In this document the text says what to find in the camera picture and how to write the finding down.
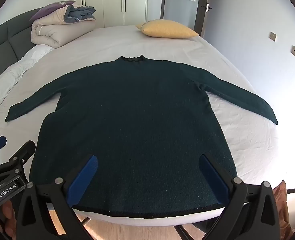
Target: beige comforter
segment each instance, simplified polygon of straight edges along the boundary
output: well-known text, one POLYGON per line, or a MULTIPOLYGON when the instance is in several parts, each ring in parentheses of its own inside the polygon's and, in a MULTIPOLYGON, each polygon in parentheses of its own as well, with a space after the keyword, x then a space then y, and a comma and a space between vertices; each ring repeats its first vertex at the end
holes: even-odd
POLYGON ((53 48, 59 48, 70 41, 94 30, 96 20, 88 18, 76 23, 66 23, 64 15, 66 13, 66 5, 56 11, 35 20, 32 24, 31 41, 34 44, 46 44, 53 48))

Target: gray upholstered headboard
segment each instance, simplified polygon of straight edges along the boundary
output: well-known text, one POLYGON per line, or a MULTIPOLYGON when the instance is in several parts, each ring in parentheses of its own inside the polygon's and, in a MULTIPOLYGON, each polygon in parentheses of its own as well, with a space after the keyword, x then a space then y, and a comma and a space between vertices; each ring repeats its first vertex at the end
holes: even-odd
POLYGON ((38 10, 25 12, 0 25, 0 74, 35 46, 31 42, 30 18, 38 10))

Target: door frame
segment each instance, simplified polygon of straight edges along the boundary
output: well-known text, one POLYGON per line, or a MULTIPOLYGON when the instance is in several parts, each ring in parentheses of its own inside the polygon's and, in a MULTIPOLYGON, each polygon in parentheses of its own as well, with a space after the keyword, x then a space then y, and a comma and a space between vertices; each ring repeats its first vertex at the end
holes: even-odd
MULTIPOLYGON (((165 1, 166 0, 162 0, 161 4, 161 19, 164 19, 165 1)), ((198 9, 195 18, 194 31, 198 33, 201 37, 203 37, 205 33, 206 19, 209 12, 209 10, 206 11, 207 4, 210 4, 210 0, 198 0, 198 9)))

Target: white bed sheet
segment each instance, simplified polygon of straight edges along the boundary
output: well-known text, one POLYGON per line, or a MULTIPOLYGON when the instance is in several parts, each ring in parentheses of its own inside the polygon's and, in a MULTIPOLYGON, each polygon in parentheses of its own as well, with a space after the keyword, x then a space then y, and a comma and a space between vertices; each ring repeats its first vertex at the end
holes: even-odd
MULTIPOLYGON (((220 79, 254 92, 246 78, 222 54, 201 37, 190 39, 162 39, 145 36, 134 26, 95 29, 80 38, 55 49, 41 58, 28 70, 11 90, 0 106, 0 136, 7 138, 7 145, 0 151, 4 163, 27 140, 37 143, 44 118, 56 108, 59 95, 30 113, 5 122, 9 108, 31 96, 43 85, 68 72, 101 62, 124 57, 144 57, 156 60, 182 62, 203 68, 220 79)), ((261 184, 267 180, 272 188, 283 179, 278 155, 276 125, 270 120, 241 109, 218 96, 208 93, 212 109, 221 125, 232 153, 238 176, 245 182, 261 184)), ((29 176, 32 158, 25 164, 29 176)), ((99 220, 125 225, 169 226, 203 221, 218 216, 222 209, 208 212, 158 219, 108 217, 81 212, 99 220)))

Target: folded comforter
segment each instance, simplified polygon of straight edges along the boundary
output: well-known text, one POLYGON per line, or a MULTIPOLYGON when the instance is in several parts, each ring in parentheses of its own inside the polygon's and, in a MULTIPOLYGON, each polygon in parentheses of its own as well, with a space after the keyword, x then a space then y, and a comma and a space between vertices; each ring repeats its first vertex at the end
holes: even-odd
POLYGON ((92 6, 66 5, 35 20, 32 24, 31 41, 59 48, 94 30, 96 20, 92 6))

